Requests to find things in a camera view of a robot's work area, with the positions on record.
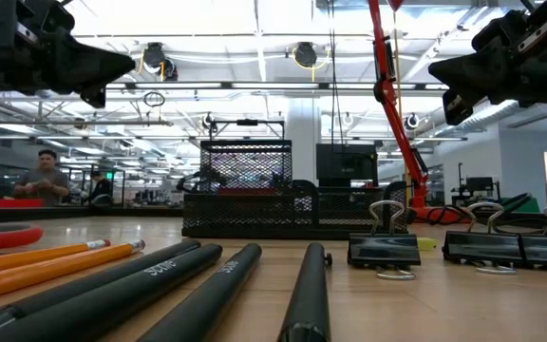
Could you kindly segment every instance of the table surface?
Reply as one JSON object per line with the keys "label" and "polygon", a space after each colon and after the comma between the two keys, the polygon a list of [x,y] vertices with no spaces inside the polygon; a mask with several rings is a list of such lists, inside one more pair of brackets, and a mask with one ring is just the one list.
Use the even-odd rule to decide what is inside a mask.
{"label": "table surface", "polygon": [[[0,254],[48,248],[100,238],[113,243],[142,238],[145,253],[182,240],[180,218],[73,218],[39,221],[44,237],[37,243]],[[443,241],[445,229],[417,225],[420,237]],[[263,255],[231,310],[218,326],[222,342],[275,341],[309,241],[201,239],[223,246],[217,266],[184,283],[154,305],[137,313],[103,341],[134,341],[195,290],[227,258],[248,242]],[[327,273],[330,328],[333,341],[546,341],[547,272],[519,270],[517,275],[487,275],[474,267],[443,262],[440,245],[421,252],[422,266],[414,281],[388,281],[371,270],[347,265],[346,241],[323,241],[332,253]],[[39,293],[113,263],[63,276],[11,294],[0,295],[0,306]]]}

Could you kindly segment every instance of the white column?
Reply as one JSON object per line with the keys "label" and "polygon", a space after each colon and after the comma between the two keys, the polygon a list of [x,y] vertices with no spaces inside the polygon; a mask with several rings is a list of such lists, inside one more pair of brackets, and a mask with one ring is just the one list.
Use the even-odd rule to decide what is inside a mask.
{"label": "white column", "polygon": [[315,145],[321,140],[321,115],[315,99],[289,101],[286,139],[292,141],[292,178],[317,185]]}

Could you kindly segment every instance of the person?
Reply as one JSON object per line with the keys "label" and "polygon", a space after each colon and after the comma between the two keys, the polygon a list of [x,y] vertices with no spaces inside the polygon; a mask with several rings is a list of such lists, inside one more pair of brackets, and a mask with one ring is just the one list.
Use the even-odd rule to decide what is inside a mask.
{"label": "person", "polygon": [[37,153],[37,168],[28,171],[14,186],[17,197],[37,198],[44,206],[60,204],[61,198],[68,195],[68,179],[56,169],[56,152],[41,150]]}
{"label": "person", "polygon": [[94,171],[90,175],[93,181],[96,181],[96,187],[92,191],[92,194],[87,198],[88,202],[96,199],[99,195],[109,195],[111,196],[111,181],[103,177],[100,171]]}

